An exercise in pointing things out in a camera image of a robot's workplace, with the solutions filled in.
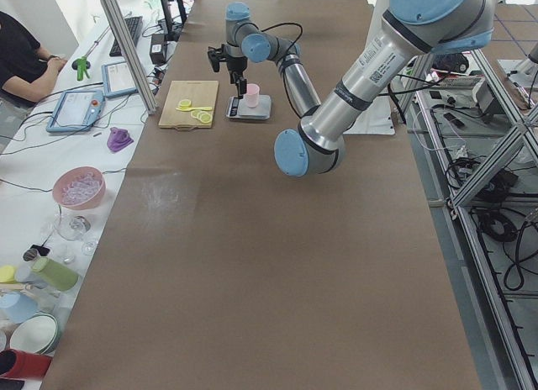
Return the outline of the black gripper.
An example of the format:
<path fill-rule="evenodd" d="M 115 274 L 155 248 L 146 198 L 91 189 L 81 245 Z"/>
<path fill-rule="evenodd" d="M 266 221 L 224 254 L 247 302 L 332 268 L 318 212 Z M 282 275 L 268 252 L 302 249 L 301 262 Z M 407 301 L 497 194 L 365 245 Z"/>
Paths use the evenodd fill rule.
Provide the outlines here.
<path fill-rule="evenodd" d="M 230 83 L 236 86 L 236 97 L 242 99 L 247 92 L 247 80 L 243 76 L 243 72 L 247 68 L 247 58 L 245 56 L 234 57 L 229 55 L 226 59 L 226 66 Z"/>

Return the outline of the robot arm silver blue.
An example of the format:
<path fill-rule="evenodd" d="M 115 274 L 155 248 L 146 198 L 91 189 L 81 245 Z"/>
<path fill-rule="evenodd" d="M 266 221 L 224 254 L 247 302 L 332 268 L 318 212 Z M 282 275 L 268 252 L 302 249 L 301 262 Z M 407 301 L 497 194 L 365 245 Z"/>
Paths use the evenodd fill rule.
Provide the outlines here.
<path fill-rule="evenodd" d="M 319 100 L 291 40 L 261 31 L 244 3 L 225 12 L 226 41 L 213 68 L 226 63 L 230 80 L 244 94 L 248 62 L 276 64 L 300 122 L 282 131 L 274 157 L 286 175 L 302 177 L 335 169 L 345 154 L 343 134 L 390 81 L 417 55 L 447 54 L 484 47 L 503 0 L 388 0 L 380 30 L 324 100 Z"/>

